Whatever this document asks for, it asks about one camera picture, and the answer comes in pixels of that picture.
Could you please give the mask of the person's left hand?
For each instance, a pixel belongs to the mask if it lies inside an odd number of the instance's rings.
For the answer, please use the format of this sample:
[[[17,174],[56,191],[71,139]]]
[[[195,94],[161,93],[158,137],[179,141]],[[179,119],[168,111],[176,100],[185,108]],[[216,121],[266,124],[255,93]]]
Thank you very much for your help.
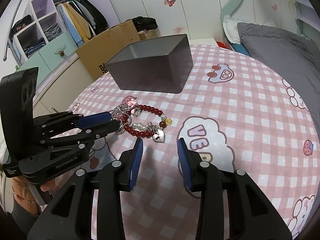
[[[12,191],[16,202],[23,204],[34,204],[35,197],[31,193],[29,186],[33,186],[24,176],[12,178]],[[40,186],[41,192],[47,192],[55,189],[55,179],[52,179]]]

